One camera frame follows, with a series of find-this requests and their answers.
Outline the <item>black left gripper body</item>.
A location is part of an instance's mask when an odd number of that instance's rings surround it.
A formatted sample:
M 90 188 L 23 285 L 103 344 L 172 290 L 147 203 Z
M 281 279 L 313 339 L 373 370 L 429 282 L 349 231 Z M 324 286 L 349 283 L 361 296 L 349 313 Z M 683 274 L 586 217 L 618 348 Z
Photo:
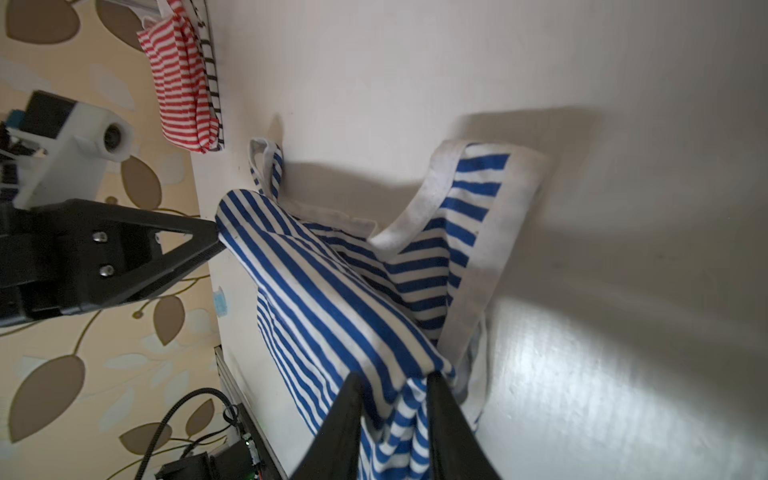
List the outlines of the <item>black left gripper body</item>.
M 139 298 L 150 228 L 127 210 L 73 200 L 33 210 L 1 204 L 1 325 L 20 326 Z

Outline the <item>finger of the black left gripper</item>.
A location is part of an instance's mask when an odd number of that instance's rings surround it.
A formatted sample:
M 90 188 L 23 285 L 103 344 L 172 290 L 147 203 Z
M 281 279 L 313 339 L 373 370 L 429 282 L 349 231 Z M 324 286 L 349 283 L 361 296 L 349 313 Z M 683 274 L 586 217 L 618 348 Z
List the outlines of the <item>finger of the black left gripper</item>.
M 161 295 L 224 250 L 214 222 L 128 209 L 121 215 L 120 243 L 126 270 L 119 275 L 119 300 L 132 303 Z M 187 234 L 179 246 L 164 252 L 160 232 Z

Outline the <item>blue white striped tank top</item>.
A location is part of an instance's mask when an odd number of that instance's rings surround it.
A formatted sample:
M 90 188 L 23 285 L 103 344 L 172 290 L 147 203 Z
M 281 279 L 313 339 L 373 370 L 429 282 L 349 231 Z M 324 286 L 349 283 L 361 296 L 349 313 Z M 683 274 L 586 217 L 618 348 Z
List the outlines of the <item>blue white striped tank top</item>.
M 362 378 L 361 479 L 430 475 L 427 378 L 443 374 L 471 427 L 485 404 L 485 311 L 543 182 L 531 149 L 446 141 L 386 228 L 280 199 L 281 148 L 249 145 L 254 186 L 221 199 L 219 237 L 257 288 L 258 328 L 299 415 L 322 426 Z

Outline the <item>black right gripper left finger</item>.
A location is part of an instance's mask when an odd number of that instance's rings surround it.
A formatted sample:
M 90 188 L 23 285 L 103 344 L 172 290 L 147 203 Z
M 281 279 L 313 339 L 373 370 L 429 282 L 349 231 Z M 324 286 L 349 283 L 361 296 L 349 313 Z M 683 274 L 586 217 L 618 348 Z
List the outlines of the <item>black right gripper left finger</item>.
M 357 479 L 362 416 L 362 380 L 351 373 L 291 478 Z

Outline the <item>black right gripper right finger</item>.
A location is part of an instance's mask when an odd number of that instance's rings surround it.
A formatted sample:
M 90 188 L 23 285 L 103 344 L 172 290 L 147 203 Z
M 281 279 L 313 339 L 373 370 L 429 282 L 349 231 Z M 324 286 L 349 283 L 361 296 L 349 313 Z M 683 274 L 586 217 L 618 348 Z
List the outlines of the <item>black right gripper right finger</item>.
M 499 480 L 439 372 L 427 378 L 426 400 L 431 478 Z

